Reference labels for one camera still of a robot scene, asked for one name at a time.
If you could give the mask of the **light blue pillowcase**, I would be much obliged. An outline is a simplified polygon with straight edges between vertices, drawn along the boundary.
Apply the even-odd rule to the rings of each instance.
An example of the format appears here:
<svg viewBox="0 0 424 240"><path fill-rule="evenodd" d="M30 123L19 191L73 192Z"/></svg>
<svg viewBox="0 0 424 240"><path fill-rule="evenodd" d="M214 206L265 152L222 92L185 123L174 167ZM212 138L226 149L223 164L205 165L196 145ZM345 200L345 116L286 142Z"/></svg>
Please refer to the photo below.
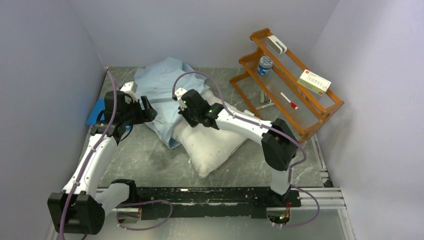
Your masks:
<svg viewBox="0 0 424 240"><path fill-rule="evenodd" d="M146 96L157 116L145 125L156 133L158 138L171 150L180 143L172 138L174 127L181 121L178 114L179 104L172 99L173 84L176 79L193 69L179 59L165 58L145 68L137 69L134 82L137 84L135 95Z"/></svg>

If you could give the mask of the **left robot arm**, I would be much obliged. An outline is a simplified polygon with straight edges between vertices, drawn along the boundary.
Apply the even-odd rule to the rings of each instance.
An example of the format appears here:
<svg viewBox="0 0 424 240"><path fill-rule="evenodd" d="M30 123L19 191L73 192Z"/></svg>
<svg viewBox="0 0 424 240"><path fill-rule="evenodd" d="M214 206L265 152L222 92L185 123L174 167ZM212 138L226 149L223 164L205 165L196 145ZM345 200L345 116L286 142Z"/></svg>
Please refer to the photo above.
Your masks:
<svg viewBox="0 0 424 240"><path fill-rule="evenodd" d="M109 91L97 101L88 120L92 129L82 160L61 192L51 193L47 200L54 228L61 236L96 235L115 207L122 204L132 208L139 202L134 180L113 180L101 193L97 188L125 133L135 125L152 122L156 116L148 98L136 97L131 90Z"/></svg>

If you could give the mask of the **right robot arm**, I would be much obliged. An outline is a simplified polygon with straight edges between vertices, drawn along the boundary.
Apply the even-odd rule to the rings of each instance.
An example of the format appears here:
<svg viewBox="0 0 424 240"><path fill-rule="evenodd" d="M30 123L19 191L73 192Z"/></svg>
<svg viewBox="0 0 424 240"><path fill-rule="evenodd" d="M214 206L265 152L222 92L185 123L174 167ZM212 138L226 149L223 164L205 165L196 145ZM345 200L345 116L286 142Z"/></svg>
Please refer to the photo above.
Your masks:
<svg viewBox="0 0 424 240"><path fill-rule="evenodd" d="M282 207L288 202L288 191L291 188L290 165L300 144L284 120L260 120L238 114L224 102L209 104L194 89L178 88L172 98L179 104L178 113L191 127L202 125L205 128L229 131L259 144L266 163L272 169L270 202L275 207Z"/></svg>

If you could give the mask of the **white pillow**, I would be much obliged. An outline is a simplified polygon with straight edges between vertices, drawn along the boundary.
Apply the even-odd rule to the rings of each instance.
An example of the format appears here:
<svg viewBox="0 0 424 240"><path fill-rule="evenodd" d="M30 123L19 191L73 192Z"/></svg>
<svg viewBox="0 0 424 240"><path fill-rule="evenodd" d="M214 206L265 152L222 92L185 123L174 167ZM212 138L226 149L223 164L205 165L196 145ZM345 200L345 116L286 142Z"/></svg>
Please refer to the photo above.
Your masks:
<svg viewBox="0 0 424 240"><path fill-rule="evenodd" d="M202 124L191 127L185 119L175 125L171 138L183 146L201 178L219 168L247 140L240 134Z"/></svg>

